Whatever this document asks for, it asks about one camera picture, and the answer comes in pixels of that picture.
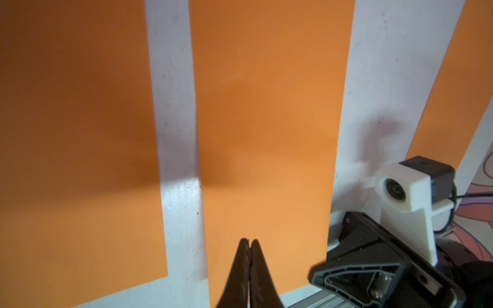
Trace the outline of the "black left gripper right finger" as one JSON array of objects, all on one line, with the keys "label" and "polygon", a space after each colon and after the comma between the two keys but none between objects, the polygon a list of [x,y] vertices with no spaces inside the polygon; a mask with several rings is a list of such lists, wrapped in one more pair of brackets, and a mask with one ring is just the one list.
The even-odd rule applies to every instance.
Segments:
[{"label": "black left gripper right finger", "polygon": [[252,308],[284,308],[257,239],[252,242],[250,256],[250,306]]}]

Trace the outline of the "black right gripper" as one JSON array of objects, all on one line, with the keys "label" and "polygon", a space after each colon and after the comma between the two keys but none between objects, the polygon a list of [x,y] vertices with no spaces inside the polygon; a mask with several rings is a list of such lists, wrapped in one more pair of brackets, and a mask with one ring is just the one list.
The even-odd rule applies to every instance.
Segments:
[{"label": "black right gripper", "polygon": [[340,244],[310,284],[355,307],[464,307],[465,292],[372,218],[347,212]]}]

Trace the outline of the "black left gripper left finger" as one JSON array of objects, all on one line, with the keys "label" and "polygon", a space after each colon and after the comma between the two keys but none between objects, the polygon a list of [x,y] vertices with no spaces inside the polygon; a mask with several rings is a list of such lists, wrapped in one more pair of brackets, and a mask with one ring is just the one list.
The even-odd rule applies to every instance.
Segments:
[{"label": "black left gripper left finger", "polygon": [[250,245],[243,238],[238,245],[232,267],[217,308],[248,307],[250,285]]}]

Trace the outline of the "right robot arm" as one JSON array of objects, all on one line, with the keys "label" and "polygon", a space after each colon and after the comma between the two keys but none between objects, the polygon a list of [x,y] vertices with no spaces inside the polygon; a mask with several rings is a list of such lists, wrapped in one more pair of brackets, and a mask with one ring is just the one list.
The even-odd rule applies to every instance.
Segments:
[{"label": "right robot arm", "polygon": [[309,282],[355,307],[492,307],[492,262],[437,240],[436,266],[368,215],[347,212],[340,244]]}]

